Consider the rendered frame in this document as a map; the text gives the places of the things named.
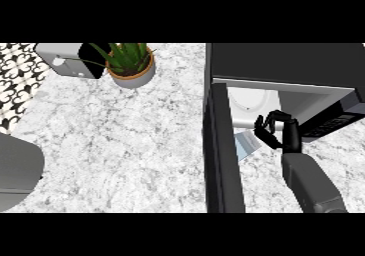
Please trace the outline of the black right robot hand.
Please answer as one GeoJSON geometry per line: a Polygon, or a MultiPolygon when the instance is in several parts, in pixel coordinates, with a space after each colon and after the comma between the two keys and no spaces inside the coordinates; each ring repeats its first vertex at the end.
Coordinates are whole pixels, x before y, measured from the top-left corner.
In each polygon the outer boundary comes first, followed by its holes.
{"type": "Polygon", "coordinates": [[[290,114],[280,110],[270,112],[268,116],[258,116],[255,122],[255,135],[272,149],[283,149],[284,153],[302,152],[302,136],[299,133],[299,121],[290,114]],[[283,122],[283,141],[278,141],[275,133],[275,122],[283,122]]]}

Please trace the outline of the white milk carton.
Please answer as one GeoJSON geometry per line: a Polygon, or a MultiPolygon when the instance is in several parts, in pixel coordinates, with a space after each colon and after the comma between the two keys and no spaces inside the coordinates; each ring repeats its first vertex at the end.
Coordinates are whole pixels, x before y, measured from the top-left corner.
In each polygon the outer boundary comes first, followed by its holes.
{"type": "Polygon", "coordinates": [[[234,135],[239,160],[243,160],[262,147],[252,131],[243,131],[234,135]]]}

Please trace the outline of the dark grey microwave door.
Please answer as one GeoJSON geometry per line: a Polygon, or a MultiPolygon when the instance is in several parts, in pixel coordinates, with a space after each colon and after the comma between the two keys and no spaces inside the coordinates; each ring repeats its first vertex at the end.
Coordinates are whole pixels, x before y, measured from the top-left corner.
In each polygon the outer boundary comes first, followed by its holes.
{"type": "Polygon", "coordinates": [[[209,213],[244,213],[244,195],[227,84],[210,86],[203,114],[206,206],[209,213]]]}

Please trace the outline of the black microwave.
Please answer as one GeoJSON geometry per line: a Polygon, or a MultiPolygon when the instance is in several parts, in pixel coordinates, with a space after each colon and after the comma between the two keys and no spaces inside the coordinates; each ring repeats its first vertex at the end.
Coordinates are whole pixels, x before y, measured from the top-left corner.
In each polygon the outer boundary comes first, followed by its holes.
{"type": "Polygon", "coordinates": [[[360,43],[209,43],[206,83],[267,91],[243,111],[230,98],[233,125],[255,127],[280,110],[299,120],[305,142],[365,118],[365,47],[360,43]]]}

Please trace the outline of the green potted plant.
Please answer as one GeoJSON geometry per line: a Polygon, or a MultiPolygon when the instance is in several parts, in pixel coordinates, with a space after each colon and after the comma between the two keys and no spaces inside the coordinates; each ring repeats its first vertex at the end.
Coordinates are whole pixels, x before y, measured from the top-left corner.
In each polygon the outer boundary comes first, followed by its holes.
{"type": "Polygon", "coordinates": [[[106,59],[104,67],[114,83],[126,88],[143,87],[156,75],[154,51],[145,43],[110,43],[106,51],[95,43],[91,46],[106,59]]]}

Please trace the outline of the grey toaster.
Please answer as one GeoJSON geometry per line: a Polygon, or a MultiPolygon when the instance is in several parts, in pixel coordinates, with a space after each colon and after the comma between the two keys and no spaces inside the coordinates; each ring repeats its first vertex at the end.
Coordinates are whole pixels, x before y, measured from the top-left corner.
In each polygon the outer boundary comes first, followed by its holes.
{"type": "Polygon", "coordinates": [[[88,43],[38,43],[35,51],[58,75],[101,78],[106,59],[88,43]]]}

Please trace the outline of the grey rounded appliance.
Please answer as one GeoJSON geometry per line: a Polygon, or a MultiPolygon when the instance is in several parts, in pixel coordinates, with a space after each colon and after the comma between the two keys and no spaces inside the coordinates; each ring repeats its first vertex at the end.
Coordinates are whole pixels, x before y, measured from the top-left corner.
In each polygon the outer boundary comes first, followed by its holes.
{"type": "Polygon", "coordinates": [[[33,192],[44,168],[42,149],[0,133],[0,212],[19,205],[33,192]]]}

